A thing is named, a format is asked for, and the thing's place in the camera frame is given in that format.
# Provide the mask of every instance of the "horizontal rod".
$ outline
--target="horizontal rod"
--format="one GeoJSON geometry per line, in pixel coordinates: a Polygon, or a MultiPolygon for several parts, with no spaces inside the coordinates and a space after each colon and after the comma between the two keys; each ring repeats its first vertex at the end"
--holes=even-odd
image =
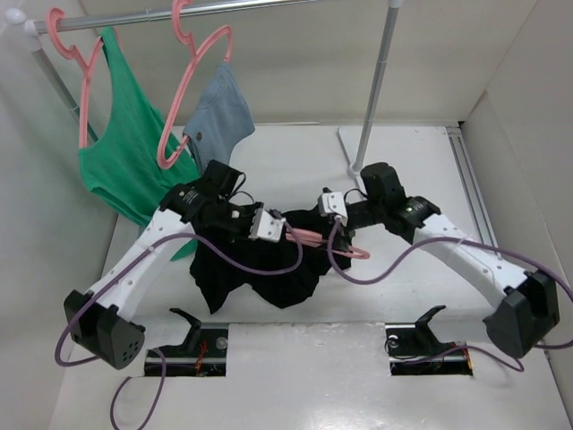
{"type": "MultiPolygon", "coordinates": [[[[299,4],[318,2],[321,0],[231,0],[212,4],[189,5],[181,10],[182,17],[212,15],[215,13],[227,13],[261,9],[263,7],[282,6],[287,4],[299,4]]],[[[134,24],[137,22],[166,21],[171,19],[171,8],[145,9],[133,13],[115,13],[109,15],[82,16],[79,18],[63,18],[58,21],[58,31],[96,29],[115,25],[134,24]]],[[[47,34],[45,21],[35,21],[34,27],[38,34],[47,34]]]]}

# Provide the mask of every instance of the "white plastic clip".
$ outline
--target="white plastic clip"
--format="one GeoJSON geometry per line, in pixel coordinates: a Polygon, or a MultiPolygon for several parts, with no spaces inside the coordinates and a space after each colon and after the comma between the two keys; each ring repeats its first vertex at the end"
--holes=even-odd
{"type": "Polygon", "coordinates": [[[252,222],[250,239],[266,240],[275,244],[283,234],[285,219],[276,219],[263,208],[259,208],[252,222]]]}
{"type": "Polygon", "coordinates": [[[340,217],[340,223],[346,226],[348,222],[348,212],[344,195],[338,193],[323,193],[319,197],[319,213],[321,216],[336,215],[340,217]]]}

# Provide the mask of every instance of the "cable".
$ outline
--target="cable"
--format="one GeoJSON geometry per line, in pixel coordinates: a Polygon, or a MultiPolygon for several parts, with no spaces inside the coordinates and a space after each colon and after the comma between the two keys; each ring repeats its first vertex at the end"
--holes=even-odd
{"type": "MultiPolygon", "coordinates": [[[[167,370],[168,369],[176,369],[176,368],[182,368],[185,370],[195,370],[195,372],[197,371],[197,369],[195,368],[195,364],[197,362],[195,361],[195,363],[167,363],[167,370]]],[[[156,367],[161,367],[161,363],[155,364],[155,363],[146,363],[143,370],[144,371],[148,371],[150,369],[155,369],[156,367]]]]}
{"type": "MultiPolygon", "coordinates": [[[[438,242],[449,242],[449,243],[453,243],[453,244],[456,244],[457,242],[459,242],[459,237],[433,237],[430,239],[422,240],[422,241],[418,242],[417,244],[414,244],[414,245],[410,246],[408,249],[406,249],[396,259],[396,261],[394,261],[388,267],[388,269],[385,270],[380,276],[377,276],[376,278],[373,278],[373,279],[356,279],[356,278],[353,278],[353,277],[347,275],[346,273],[344,273],[344,271],[342,269],[340,269],[340,267],[338,267],[337,262],[334,259],[334,254],[332,252],[332,245],[334,242],[334,236],[336,235],[336,233],[338,231],[339,225],[340,225],[340,219],[336,219],[334,226],[332,227],[332,230],[330,231],[330,234],[329,234],[329,242],[327,243],[327,247],[326,247],[326,251],[327,251],[327,254],[329,256],[329,261],[330,261],[330,264],[332,265],[332,268],[342,278],[344,278],[345,280],[348,280],[350,282],[353,282],[355,284],[358,284],[358,285],[371,285],[371,284],[375,284],[377,282],[380,282],[381,280],[384,280],[399,266],[399,264],[401,264],[404,261],[404,259],[406,259],[406,257],[408,255],[410,255],[417,248],[420,248],[422,246],[429,245],[429,244],[435,244],[438,242]]],[[[495,253],[506,255],[508,257],[514,258],[516,260],[520,260],[521,262],[524,262],[526,264],[529,264],[531,266],[536,267],[538,270],[542,271],[547,276],[554,279],[555,282],[557,282],[559,284],[559,286],[563,289],[565,294],[567,294],[569,300],[573,304],[573,290],[571,290],[569,285],[567,285],[567,282],[565,282],[561,278],[561,276],[559,276],[555,271],[552,271],[549,267],[541,264],[540,262],[536,262],[532,258],[529,258],[529,257],[527,257],[523,254],[517,253],[515,251],[511,251],[509,249],[499,248],[497,246],[491,246],[491,245],[486,245],[486,244],[480,244],[479,242],[474,242],[472,240],[465,240],[463,242],[463,244],[468,245],[468,246],[472,246],[474,248],[483,249],[485,251],[492,251],[495,253]]],[[[539,348],[539,349],[565,349],[565,348],[571,348],[572,346],[573,346],[573,340],[570,340],[568,342],[561,343],[560,345],[536,345],[535,348],[539,348]]]]}
{"type": "Polygon", "coordinates": [[[205,358],[206,353],[207,353],[207,341],[204,340],[203,343],[201,344],[201,353],[199,354],[197,361],[195,361],[195,374],[197,376],[199,376],[199,372],[201,370],[201,367],[203,366],[203,358],[205,358]]]}
{"type": "Polygon", "coordinates": [[[523,367],[523,363],[521,363],[521,361],[519,361],[517,358],[514,358],[514,360],[516,360],[517,366],[512,365],[511,363],[508,363],[507,361],[493,355],[491,352],[486,351],[483,348],[478,348],[478,347],[473,347],[472,345],[460,345],[451,349],[448,349],[447,351],[441,352],[438,355],[435,355],[433,357],[425,357],[425,358],[421,358],[419,360],[404,360],[401,361],[401,363],[405,364],[405,365],[420,365],[422,363],[428,363],[429,361],[433,361],[436,358],[442,358],[445,357],[448,354],[451,354],[452,352],[456,352],[456,351],[461,351],[461,350],[465,350],[465,349],[472,349],[474,351],[477,352],[481,352],[482,354],[485,354],[487,357],[491,358],[492,360],[497,361],[498,363],[500,363],[501,365],[504,365],[508,368],[510,368],[511,370],[515,370],[516,372],[524,372],[526,369],[523,367]]]}
{"type": "MultiPolygon", "coordinates": [[[[288,221],[285,221],[285,227],[286,230],[290,233],[293,234],[293,228],[290,226],[290,224],[288,223],[288,221]]],[[[113,288],[115,286],[115,284],[117,284],[117,282],[123,278],[125,275],[127,275],[127,273],[129,273],[135,266],[137,266],[145,257],[147,257],[149,254],[151,254],[151,250],[152,249],[156,249],[158,246],[163,245],[165,242],[168,242],[170,240],[173,239],[179,239],[182,237],[188,237],[190,239],[196,239],[200,242],[202,242],[204,245],[206,245],[211,251],[213,251],[216,255],[218,255],[220,258],[222,258],[223,260],[225,260],[226,262],[228,262],[229,264],[235,266],[237,269],[240,269],[242,271],[246,271],[247,273],[252,273],[254,275],[260,275],[260,276],[278,276],[278,275],[284,275],[286,273],[290,273],[291,271],[295,271],[298,266],[300,266],[301,262],[303,261],[303,244],[301,243],[301,241],[299,240],[298,236],[296,235],[296,233],[294,233],[294,238],[296,241],[296,247],[298,249],[298,257],[296,259],[295,264],[293,264],[291,267],[288,267],[286,269],[279,269],[277,271],[260,271],[258,269],[252,269],[250,267],[244,266],[239,262],[236,262],[235,260],[227,257],[225,254],[223,254],[221,251],[219,251],[208,239],[206,239],[203,236],[199,236],[199,235],[195,235],[194,233],[177,233],[174,235],[170,235],[170,236],[165,236],[165,237],[161,237],[158,241],[156,241],[154,244],[152,244],[151,246],[148,246],[145,251],[143,251],[141,254],[139,254],[137,257],[135,257],[133,259],[132,262],[130,262],[129,264],[127,264],[127,266],[125,266],[119,273],[117,273],[117,275],[115,275],[100,291],[98,291],[96,294],[94,294],[93,296],[90,297],[90,299],[86,302],[86,304],[84,306],[81,307],[81,309],[72,317],[72,319],[70,320],[70,322],[68,323],[68,325],[65,327],[64,331],[62,332],[62,335],[60,336],[60,339],[58,339],[57,344],[56,344],[56,351],[55,351],[55,360],[56,363],[61,366],[61,367],[74,367],[74,366],[79,366],[79,365],[84,365],[86,363],[89,363],[91,361],[97,360],[97,357],[89,357],[89,358],[84,358],[83,360],[77,360],[77,361],[73,361],[73,362],[65,362],[62,360],[62,347],[64,346],[64,341],[65,338],[67,338],[67,336],[72,332],[72,328],[75,326],[75,324],[78,323],[78,321],[80,320],[80,318],[87,312],[87,310],[94,304],[96,303],[100,297],[102,297],[104,294],[106,294],[111,288],[113,288]]]]}
{"type": "Polygon", "coordinates": [[[246,174],[246,173],[241,172],[241,175],[239,175],[239,176],[242,176],[243,179],[241,180],[241,182],[239,183],[239,185],[237,185],[237,186],[235,187],[235,189],[233,190],[233,192],[231,193],[231,195],[229,195],[229,197],[228,197],[228,199],[227,199],[228,201],[231,200],[233,197],[235,197],[235,196],[237,195],[237,193],[239,192],[239,190],[241,189],[241,187],[244,185],[244,183],[247,182],[247,174],[246,174]]]}
{"type": "Polygon", "coordinates": [[[344,193],[344,203],[346,203],[346,198],[347,198],[347,196],[348,196],[350,193],[352,193],[353,191],[357,191],[358,193],[360,193],[360,195],[362,195],[362,197],[363,197],[364,199],[368,197],[366,194],[364,194],[364,193],[362,192],[362,190],[361,190],[360,188],[353,188],[352,190],[348,190],[348,191],[346,191],[346,192],[344,193]]]}
{"type": "MultiPolygon", "coordinates": [[[[159,396],[163,391],[163,385],[165,384],[165,379],[167,377],[167,361],[165,359],[165,356],[163,355],[163,353],[159,348],[153,349],[153,351],[155,351],[156,354],[159,356],[159,358],[161,358],[161,379],[159,379],[158,392],[155,394],[155,399],[153,399],[153,403],[151,403],[150,411],[143,420],[143,424],[141,424],[141,426],[139,426],[137,430],[142,430],[149,423],[151,416],[153,415],[153,412],[155,412],[155,407],[158,405],[159,396]]],[[[111,400],[111,405],[109,407],[109,420],[111,421],[111,426],[114,428],[114,430],[121,430],[115,421],[115,414],[114,414],[115,402],[117,401],[119,393],[121,392],[123,387],[125,387],[125,385],[131,380],[132,380],[131,376],[125,378],[124,381],[121,383],[121,385],[117,388],[117,391],[114,394],[114,398],[111,400]]]]}
{"type": "Polygon", "coordinates": [[[233,195],[231,195],[231,196],[229,197],[229,201],[231,201],[231,199],[232,199],[233,197],[237,196],[238,194],[244,194],[244,195],[246,195],[247,197],[249,197],[249,198],[251,199],[252,204],[255,204],[254,197],[252,197],[252,196],[251,196],[249,193],[247,193],[246,191],[237,191],[237,192],[235,192],[233,195]]]}
{"type": "MultiPolygon", "coordinates": [[[[278,211],[272,211],[272,212],[274,213],[274,216],[280,216],[280,213],[278,211]]],[[[121,278],[123,278],[125,275],[127,275],[127,273],[129,273],[135,266],[137,266],[143,259],[145,259],[145,257],[147,257],[149,254],[151,254],[151,252],[152,252],[151,249],[156,249],[158,246],[161,246],[170,240],[174,240],[174,239],[178,239],[178,238],[182,238],[182,237],[189,237],[190,239],[196,239],[196,240],[202,242],[211,251],[213,251],[215,254],[217,254],[220,258],[222,258],[223,260],[225,260],[226,262],[235,266],[238,269],[241,269],[241,270],[249,272],[249,273],[261,275],[261,276],[277,276],[277,275],[283,275],[283,274],[289,273],[291,271],[295,271],[298,268],[298,266],[300,266],[301,262],[303,261],[303,254],[304,254],[303,253],[303,244],[298,239],[298,236],[296,235],[296,233],[294,233],[293,228],[290,226],[288,221],[285,221],[285,227],[286,227],[286,230],[291,235],[293,235],[293,237],[296,241],[296,247],[298,249],[298,257],[297,257],[296,262],[293,266],[286,268],[286,269],[280,269],[277,271],[259,271],[259,270],[244,266],[241,263],[236,262],[235,260],[227,257],[225,254],[223,254],[221,251],[219,251],[205,237],[195,235],[193,233],[177,233],[174,235],[161,237],[153,245],[148,246],[145,249],[145,251],[143,251],[141,254],[139,254],[137,257],[135,257],[132,262],[127,264],[127,266],[125,266],[119,273],[117,273],[117,275],[115,275],[100,291],[98,291],[96,294],[94,294],[92,297],[90,297],[90,299],[86,302],[86,304],[84,306],[82,306],[81,309],[72,317],[72,319],[70,320],[68,325],[64,328],[64,331],[62,331],[62,335],[60,336],[60,338],[57,341],[56,351],[54,353],[54,359],[55,359],[56,363],[61,367],[74,367],[74,366],[84,365],[86,363],[90,363],[90,362],[98,359],[97,357],[94,356],[94,357],[84,358],[82,360],[77,360],[77,361],[72,361],[72,362],[63,361],[63,359],[62,359],[62,348],[64,346],[65,339],[72,332],[72,328],[75,326],[75,324],[78,323],[80,318],[88,311],[88,309],[90,309],[90,307],[92,307],[93,304],[96,303],[100,297],[102,297],[111,288],[113,288],[121,278]]],[[[155,399],[153,400],[150,412],[148,413],[145,420],[143,421],[143,424],[138,428],[138,430],[142,430],[149,423],[151,416],[153,415],[153,412],[155,411],[155,407],[158,404],[159,396],[163,390],[163,385],[165,383],[166,376],[167,376],[167,361],[165,360],[165,357],[163,356],[163,354],[161,353],[161,351],[159,349],[156,349],[155,351],[157,352],[157,354],[161,358],[161,379],[159,380],[158,392],[155,396],[155,399]]],[[[119,388],[115,392],[114,398],[112,399],[111,407],[110,407],[110,411],[109,411],[109,417],[110,417],[111,424],[112,424],[112,427],[114,428],[114,430],[120,430],[119,427],[117,426],[117,423],[115,422],[115,417],[114,417],[115,402],[117,401],[117,396],[119,396],[120,391],[123,389],[123,387],[125,387],[125,385],[131,379],[132,378],[130,376],[130,377],[126,378],[121,383],[121,385],[119,386],[119,388]]]]}
{"type": "Polygon", "coordinates": [[[386,341],[384,342],[384,351],[386,351],[386,354],[388,354],[389,357],[397,358],[398,360],[409,360],[410,358],[419,357],[419,356],[394,356],[394,355],[390,354],[388,342],[389,342],[389,339],[386,339],[386,341]]]}

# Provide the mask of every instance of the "green tank top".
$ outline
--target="green tank top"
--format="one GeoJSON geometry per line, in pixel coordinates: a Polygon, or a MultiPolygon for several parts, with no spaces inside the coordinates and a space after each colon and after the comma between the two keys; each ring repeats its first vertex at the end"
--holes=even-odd
{"type": "MultiPolygon", "coordinates": [[[[170,169],[158,166],[158,143],[164,126],[161,114],[135,80],[113,29],[104,29],[101,37],[111,77],[111,115],[99,140],[80,149],[80,174],[91,192],[127,219],[146,226],[167,191],[197,179],[199,174],[186,152],[170,169]]],[[[178,144],[171,135],[166,153],[173,152],[178,144]]],[[[195,248],[192,241],[173,259],[189,255],[195,248]]]]}

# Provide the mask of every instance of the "white wall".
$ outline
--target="white wall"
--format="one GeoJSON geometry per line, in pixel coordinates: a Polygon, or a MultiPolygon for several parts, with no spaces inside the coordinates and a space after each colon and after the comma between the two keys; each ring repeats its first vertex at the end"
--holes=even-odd
{"type": "MultiPolygon", "coordinates": [[[[495,233],[573,280],[573,2],[539,0],[474,111],[464,136],[495,233]]],[[[548,342],[573,337],[564,295],[548,342]]],[[[573,350],[551,354],[573,417],[573,350]]]]}
{"type": "MultiPolygon", "coordinates": [[[[82,0],[90,14],[169,7],[169,0],[82,0]]],[[[196,1],[196,4],[220,0],[196,1]]],[[[535,0],[406,0],[389,56],[378,118],[464,120],[535,0]]],[[[184,21],[198,41],[230,23],[231,65],[256,122],[362,120],[386,0],[329,0],[184,21]]],[[[164,113],[189,61],[169,21],[118,27],[141,86],[164,113]]],[[[205,57],[182,105],[189,119],[226,45],[205,57]]]]}
{"type": "MultiPolygon", "coordinates": [[[[18,5],[1,0],[0,10],[18,5]]],[[[49,5],[81,14],[74,0],[21,7],[49,5]]],[[[115,215],[85,190],[77,124],[13,30],[0,23],[0,427],[35,430],[48,428],[64,374],[53,359],[62,304],[99,277],[115,215]]],[[[93,33],[76,40],[88,48],[93,33]]],[[[77,66],[53,58],[77,97],[77,66]]],[[[92,112],[100,129],[105,109],[92,112]]]]}

